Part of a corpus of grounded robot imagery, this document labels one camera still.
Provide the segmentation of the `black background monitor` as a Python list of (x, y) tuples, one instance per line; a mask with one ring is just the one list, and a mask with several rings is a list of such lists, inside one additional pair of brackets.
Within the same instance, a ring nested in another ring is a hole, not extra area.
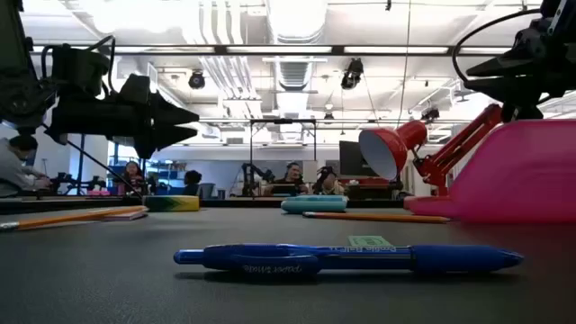
[(341, 140), (338, 149), (339, 172), (342, 176), (377, 176), (365, 161), (358, 142)]

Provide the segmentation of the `white ceiling duct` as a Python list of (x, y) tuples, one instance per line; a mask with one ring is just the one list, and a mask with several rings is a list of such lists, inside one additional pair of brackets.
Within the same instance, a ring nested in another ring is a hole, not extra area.
[[(314, 45), (320, 42), (327, 0), (265, 0), (270, 42), (274, 45)], [(305, 119), (311, 76), (311, 57), (276, 57), (275, 103), (282, 117)]]

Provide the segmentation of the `red desk lamp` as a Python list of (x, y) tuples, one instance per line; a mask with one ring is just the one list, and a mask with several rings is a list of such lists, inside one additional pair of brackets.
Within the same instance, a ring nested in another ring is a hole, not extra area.
[(396, 130), (362, 130), (358, 143), (368, 166), (388, 181), (398, 177), (408, 154), (414, 154), (413, 165), (423, 182), (435, 186), (439, 196), (446, 196), (449, 171), (501, 122), (501, 111), (499, 105), (489, 105), (433, 155), (416, 155), (428, 137), (427, 126), (422, 121), (409, 121)]

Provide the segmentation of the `black diagonal brace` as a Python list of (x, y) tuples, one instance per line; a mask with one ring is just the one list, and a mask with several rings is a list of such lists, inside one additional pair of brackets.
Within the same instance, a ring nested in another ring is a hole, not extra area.
[(128, 187), (129, 189), (131, 189), (131, 191), (141, 200), (144, 199), (143, 195), (141, 193), (138, 193), (135, 189), (135, 187), (128, 181), (126, 180), (122, 175), (116, 173), (113, 169), (111, 169), (110, 167), (108, 167), (107, 165), (105, 165), (104, 163), (100, 162), (96, 157), (92, 156), (91, 154), (89, 154), (88, 152), (85, 151), (85, 142), (86, 142), (86, 136), (84, 134), (82, 134), (80, 136), (80, 145), (75, 144), (74, 142), (72, 142), (71, 140), (67, 141), (67, 144), (75, 149), (78, 154), (78, 170), (77, 170), (77, 181), (80, 181), (82, 178), (82, 174), (83, 174), (83, 170), (84, 170), (84, 160), (86, 158), (88, 158), (89, 160), (91, 160), (94, 164), (96, 164), (97, 166), (99, 166), (100, 168), (104, 169), (105, 171), (107, 171), (108, 173), (112, 174), (113, 177), (120, 181), (121, 183), (123, 183), (126, 187)]

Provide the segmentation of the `orange pencil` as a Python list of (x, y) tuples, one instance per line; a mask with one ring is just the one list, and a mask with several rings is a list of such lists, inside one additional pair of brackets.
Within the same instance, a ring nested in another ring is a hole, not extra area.
[(408, 214), (385, 213), (338, 213), (306, 211), (303, 215), (311, 219), (347, 220), (347, 221), (391, 221), (391, 222), (419, 222), (419, 223), (448, 223), (451, 220), (439, 216), (419, 216)]
[(50, 217), (37, 220), (0, 222), (0, 232), (7, 232), (13, 230), (28, 230), (53, 224), (60, 224), (74, 221), (102, 221), (102, 217), (106, 215), (123, 214), (127, 212), (139, 212), (139, 211), (148, 212), (149, 209), (145, 206), (113, 207), (98, 211), (83, 211), (77, 214), (69, 214), (65, 216)]

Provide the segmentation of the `ceiling light strip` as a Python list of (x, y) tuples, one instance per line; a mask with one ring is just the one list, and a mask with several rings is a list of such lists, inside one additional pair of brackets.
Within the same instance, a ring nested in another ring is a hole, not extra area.
[(408, 46), (408, 47), (367, 47), (367, 46), (354, 46), (344, 47), (345, 53), (354, 54), (446, 54), (448, 47), (423, 47), (423, 46)]
[(312, 55), (327, 54), (332, 51), (327, 46), (228, 46), (226, 52), (229, 54), (255, 54), (255, 55)]

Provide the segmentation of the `pink plastic pencil case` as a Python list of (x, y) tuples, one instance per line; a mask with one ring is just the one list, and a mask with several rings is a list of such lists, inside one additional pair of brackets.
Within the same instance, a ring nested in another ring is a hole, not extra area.
[(448, 195), (411, 197), (404, 208), (470, 223), (576, 223), (576, 120), (499, 126)]

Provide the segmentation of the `pink sticky note pad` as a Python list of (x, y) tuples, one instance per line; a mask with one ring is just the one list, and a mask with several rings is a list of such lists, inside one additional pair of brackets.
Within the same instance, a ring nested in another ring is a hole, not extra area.
[(102, 221), (135, 221), (147, 217), (146, 211), (133, 211), (123, 214), (106, 215), (102, 217)]

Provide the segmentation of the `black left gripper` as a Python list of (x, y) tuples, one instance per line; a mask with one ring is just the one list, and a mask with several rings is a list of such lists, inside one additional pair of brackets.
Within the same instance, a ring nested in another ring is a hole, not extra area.
[(46, 133), (63, 142), (69, 133), (103, 135), (108, 140), (131, 138), (140, 158), (197, 135), (196, 129), (178, 126), (152, 128), (154, 123), (179, 125), (198, 122), (199, 115), (168, 102), (161, 94), (151, 94), (147, 76), (130, 75), (118, 94), (106, 99), (62, 96), (52, 111)]

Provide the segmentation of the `person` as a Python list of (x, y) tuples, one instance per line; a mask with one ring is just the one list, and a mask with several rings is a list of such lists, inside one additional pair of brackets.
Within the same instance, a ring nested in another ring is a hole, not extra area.
[(119, 182), (119, 195), (144, 195), (148, 192), (148, 185), (140, 169), (140, 166), (136, 162), (131, 161), (126, 164), (122, 173), (122, 179), (129, 183), (129, 185), (126, 185), (124, 182)]
[(301, 166), (292, 162), (286, 167), (284, 176), (275, 179), (264, 190), (264, 194), (272, 196), (275, 194), (300, 195), (309, 192), (308, 186), (303, 182)]
[(50, 179), (24, 163), (38, 148), (32, 135), (0, 139), (0, 198), (48, 189)]
[(319, 195), (344, 195), (345, 188), (338, 181), (338, 176), (331, 166), (323, 166), (318, 171), (317, 182), (312, 187), (314, 194)]
[(202, 181), (202, 174), (196, 170), (187, 171), (184, 175), (183, 195), (196, 196), (199, 190), (199, 184)]

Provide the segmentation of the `black metal stand frame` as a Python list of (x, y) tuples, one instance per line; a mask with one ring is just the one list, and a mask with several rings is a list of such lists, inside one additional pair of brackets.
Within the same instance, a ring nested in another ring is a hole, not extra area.
[[(314, 139), (313, 141), (313, 157), (314, 160), (317, 160), (317, 121), (315, 119), (289, 119), (289, 118), (275, 118), (275, 119), (250, 119), (249, 120), (249, 131), (250, 131), (250, 140), (249, 140), (249, 163), (254, 164), (254, 155), (253, 155), (253, 149), (254, 149), (254, 142), (253, 142), (253, 137), (256, 134), (254, 132), (254, 125), (255, 124), (262, 124), (263, 126), (266, 126), (268, 123), (272, 123), (275, 125), (287, 125), (287, 124), (294, 124), (294, 123), (299, 123), (299, 124), (306, 124), (309, 123), (313, 126), (313, 133), (312, 133), (312, 137)], [(264, 186), (263, 189), (259, 189), (258, 192), (260, 194), (262, 194), (264, 197), (273, 197), (272, 196), (267, 196), (264, 194), (264, 190), (265, 188), (268, 186), (269, 184), (266, 184)]]

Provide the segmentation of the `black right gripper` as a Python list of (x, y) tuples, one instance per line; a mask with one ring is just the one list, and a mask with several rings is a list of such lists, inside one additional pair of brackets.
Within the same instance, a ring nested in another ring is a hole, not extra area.
[(472, 77), (504, 77), (469, 79), (463, 85), (503, 102), (504, 122), (541, 119), (537, 108), (544, 100), (541, 95), (560, 97), (570, 87), (568, 35), (565, 31), (556, 35), (550, 20), (533, 20), (517, 32), (511, 50), (466, 70)]

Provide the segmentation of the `blue ballpoint pen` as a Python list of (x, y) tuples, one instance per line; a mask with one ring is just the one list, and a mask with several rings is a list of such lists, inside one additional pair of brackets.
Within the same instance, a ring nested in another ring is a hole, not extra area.
[(322, 270), (409, 270), (424, 274), (489, 273), (520, 265), (524, 257), (480, 245), (314, 247), (289, 244), (216, 245), (180, 249), (179, 265), (247, 275), (315, 275)]

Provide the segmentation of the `black table frame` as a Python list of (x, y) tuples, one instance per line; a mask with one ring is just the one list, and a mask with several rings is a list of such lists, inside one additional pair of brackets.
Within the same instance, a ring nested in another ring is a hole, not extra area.
[[(257, 208), (279, 208), (282, 200), (205, 200), (201, 201), (202, 207), (217, 208), (247, 208), (256, 206)], [(0, 199), (0, 212), (39, 210), (39, 209), (82, 209), (82, 208), (100, 208), (116, 206), (140, 205), (139, 199), (134, 198), (58, 198), (43, 200), (24, 200), (23, 198)], [(403, 201), (391, 200), (352, 200), (347, 203), (348, 208), (402, 208)]]

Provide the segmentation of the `teal calculator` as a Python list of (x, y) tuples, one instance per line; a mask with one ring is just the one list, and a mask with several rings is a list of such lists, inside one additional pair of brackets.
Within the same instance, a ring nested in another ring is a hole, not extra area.
[(344, 195), (299, 195), (287, 197), (281, 209), (290, 214), (304, 212), (343, 212), (348, 199)]

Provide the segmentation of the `small green label card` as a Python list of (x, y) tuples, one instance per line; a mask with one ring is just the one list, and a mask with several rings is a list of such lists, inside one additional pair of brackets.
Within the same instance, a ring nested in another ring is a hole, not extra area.
[(391, 247), (392, 244), (382, 236), (349, 236), (349, 244), (353, 247)]

